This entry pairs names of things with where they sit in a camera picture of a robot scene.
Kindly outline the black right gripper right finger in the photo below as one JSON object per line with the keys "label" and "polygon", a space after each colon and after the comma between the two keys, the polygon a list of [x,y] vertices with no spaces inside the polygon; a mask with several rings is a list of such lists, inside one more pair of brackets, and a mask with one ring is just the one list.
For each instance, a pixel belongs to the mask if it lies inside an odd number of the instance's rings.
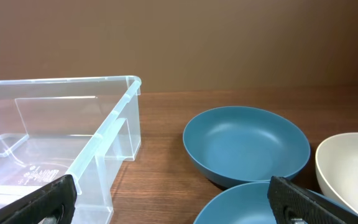
{"label": "black right gripper right finger", "polygon": [[277,223],[352,224],[358,215],[284,177],[273,176],[267,193]]}

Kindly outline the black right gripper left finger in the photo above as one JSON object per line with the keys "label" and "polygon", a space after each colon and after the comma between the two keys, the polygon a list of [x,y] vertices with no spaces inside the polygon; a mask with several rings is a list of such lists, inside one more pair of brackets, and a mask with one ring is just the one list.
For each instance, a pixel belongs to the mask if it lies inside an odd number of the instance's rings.
{"label": "black right gripper left finger", "polygon": [[63,175],[0,209],[0,224],[70,224],[77,199],[73,176]]}

